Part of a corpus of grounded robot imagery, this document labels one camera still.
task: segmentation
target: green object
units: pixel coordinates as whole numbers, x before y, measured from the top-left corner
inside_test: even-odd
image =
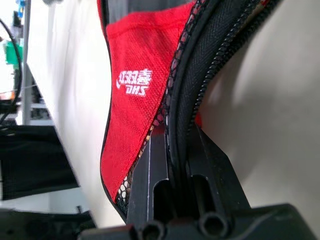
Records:
[[[18,48],[18,52],[19,52],[19,55],[20,55],[20,59],[21,59],[21,62],[23,61],[23,47],[20,46],[20,45],[16,45],[17,48]],[[11,41],[8,41],[6,43],[6,46],[5,46],[5,60],[6,60],[6,63],[7,64],[13,64],[13,65],[17,65],[18,64],[18,60],[17,60],[17,56],[16,56],[16,52],[15,52],[15,48],[14,48],[14,45]]]

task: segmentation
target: printed logo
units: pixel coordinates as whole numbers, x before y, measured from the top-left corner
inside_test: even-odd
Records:
[[[152,79],[152,71],[147,68],[140,71],[122,71],[117,78],[115,85],[120,89],[125,86],[125,93],[129,95],[146,96],[146,90],[149,88]]]

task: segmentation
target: white surface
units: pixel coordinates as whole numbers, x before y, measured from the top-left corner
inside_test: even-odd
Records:
[[[121,223],[100,181],[110,64],[96,1],[33,1],[28,64],[100,227]],[[252,206],[289,202],[320,236],[319,0],[284,1],[201,107]]]
[[[97,1],[32,1],[27,63],[95,222],[123,224],[100,179],[111,79]]]
[[[54,214],[76,214],[77,206],[81,206],[83,212],[88,210],[79,187],[0,201],[0,208]]]
[[[4,23],[7,25],[7,27],[10,30],[12,28],[14,11],[17,11],[17,10],[18,10],[18,4],[16,4],[15,1],[11,1],[11,0],[5,1],[5,3],[4,1],[1,1],[0,18],[2,19],[2,21],[4,21]],[[5,40],[10,41],[9,35],[7,34],[5,28],[1,24],[0,24],[0,36]]]

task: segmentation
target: red fabric panel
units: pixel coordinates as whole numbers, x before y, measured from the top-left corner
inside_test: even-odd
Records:
[[[202,128],[202,119],[201,119],[200,112],[197,112],[197,113],[196,113],[194,122],[195,122],[195,124],[197,124],[200,128]]]
[[[101,175],[113,201],[161,104],[192,4],[131,13],[107,26],[112,100]]]

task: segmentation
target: gray fabric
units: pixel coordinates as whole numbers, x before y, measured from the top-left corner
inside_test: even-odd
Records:
[[[109,0],[109,23],[115,23],[129,13],[150,12],[174,8],[192,0]]]
[[[47,5],[51,5],[51,4],[53,4],[54,2],[57,2],[57,3],[59,3],[59,2],[62,2],[63,0],[43,0],[43,2],[45,3],[45,4],[47,4]]]

